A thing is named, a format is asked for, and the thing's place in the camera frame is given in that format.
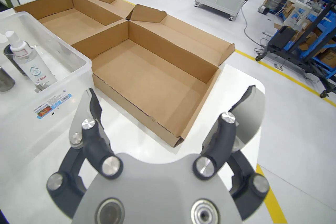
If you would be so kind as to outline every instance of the transparent storage container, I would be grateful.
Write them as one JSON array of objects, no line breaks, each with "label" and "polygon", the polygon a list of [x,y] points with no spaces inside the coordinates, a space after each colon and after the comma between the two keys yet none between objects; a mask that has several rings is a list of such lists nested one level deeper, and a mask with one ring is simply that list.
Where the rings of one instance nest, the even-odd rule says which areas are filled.
[{"label": "transparent storage container", "polygon": [[0,50],[0,65],[15,80],[0,92],[0,183],[10,179],[62,133],[69,130],[83,92],[94,87],[92,62],[27,12],[0,20],[0,33],[13,30],[36,49],[57,82],[36,93]]}]

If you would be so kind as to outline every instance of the spray bottle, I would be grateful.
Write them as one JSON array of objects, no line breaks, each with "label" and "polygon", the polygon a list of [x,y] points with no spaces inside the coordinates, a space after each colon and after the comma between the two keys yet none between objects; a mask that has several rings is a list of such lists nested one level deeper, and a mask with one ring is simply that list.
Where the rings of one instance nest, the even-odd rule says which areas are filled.
[{"label": "spray bottle", "polygon": [[22,41],[15,32],[6,32],[11,44],[14,61],[34,83],[44,83],[47,86],[57,82],[56,78],[44,63],[35,49],[30,48],[27,42]]}]

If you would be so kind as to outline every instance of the product label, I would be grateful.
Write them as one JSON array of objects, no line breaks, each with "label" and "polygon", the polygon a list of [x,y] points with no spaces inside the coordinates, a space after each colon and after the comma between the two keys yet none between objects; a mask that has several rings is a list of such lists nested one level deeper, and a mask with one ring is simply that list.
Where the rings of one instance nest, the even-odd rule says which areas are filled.
[{"label": "product label", "polygon": [[51,112],[52,110],[60,106],[62,103],[64,103],[66,100],[70,99],[71,97],[72,95],[66,93],[66,90],[64,90],[59,95],[54,95],[46,103],[40,105],[37,109],[34,110],[34,112],[37,114],[37,118],[42,119],[49,112]]},{"label": "product label", "polygon": [[37,56],[32,61],[20,63],[19,65],[34,83],[39,82],[40,84],[47,84],[50,86],[57,82],[56,78],[40,56]]},{"label": "product label", "polygon": [[22,49],[21,51],[14,51],[13,52],[17,57],[24,57],[28,54],[26,49]]}]

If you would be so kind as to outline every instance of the white table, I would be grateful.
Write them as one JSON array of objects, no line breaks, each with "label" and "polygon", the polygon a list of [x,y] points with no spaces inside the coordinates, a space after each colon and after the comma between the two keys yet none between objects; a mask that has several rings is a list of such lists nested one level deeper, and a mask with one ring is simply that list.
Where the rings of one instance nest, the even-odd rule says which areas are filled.
[{"label": "white table", "polygon": [[[111,141],[115,153],[125,152],[148,163],[168,163],[176,161],[187,154],[199,153],[202,143],[218,115],[229,110],[250,85],[256,85],[262,92],[264,86],[251,76],[229,66],[222,65],[213,90],[206,100],[186,140],[176,148],[167,145],[153,132],[140,124],[135,118],[96,89],[102,106],[102,124]],[[49,176],[56,172],[68,151],[69,123],[73,114],[63,121],[64,132],[49,146],[40,152],[30,163],[15,173],[4,188],[0,188],[0,208],[10,224],[16,223],[70,223],[52,202],[45,188]],[[251,165],[256,168],[261,129],[242,149]],[[96,176],[96,171],[85,161],[80,171],[84,184],[88,187]],[[227,164],[219,172],[228,189],[231,188],[232,171]]]}]

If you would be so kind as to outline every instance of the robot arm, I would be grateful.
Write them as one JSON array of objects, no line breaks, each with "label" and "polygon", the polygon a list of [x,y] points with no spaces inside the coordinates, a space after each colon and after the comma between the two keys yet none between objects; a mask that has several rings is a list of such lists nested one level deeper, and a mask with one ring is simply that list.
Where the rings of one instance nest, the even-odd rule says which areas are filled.
[{"label": "robot arm", "polygon": [[[101,124],[102,108],[90,88],[69,131],[71,148],[47,181],[48,193],[72,224],[145,224],[158,219],[161,224],[243,224],[270,188],[240,151],[259,130],[264,107],[264,94],[250,86],[218,117],[200,154],[149,164],[114,154]],[[85,159],[98,172],[87,189],[79,176]],[[234,173],[230,191],[217,174],[225,162]]]}]

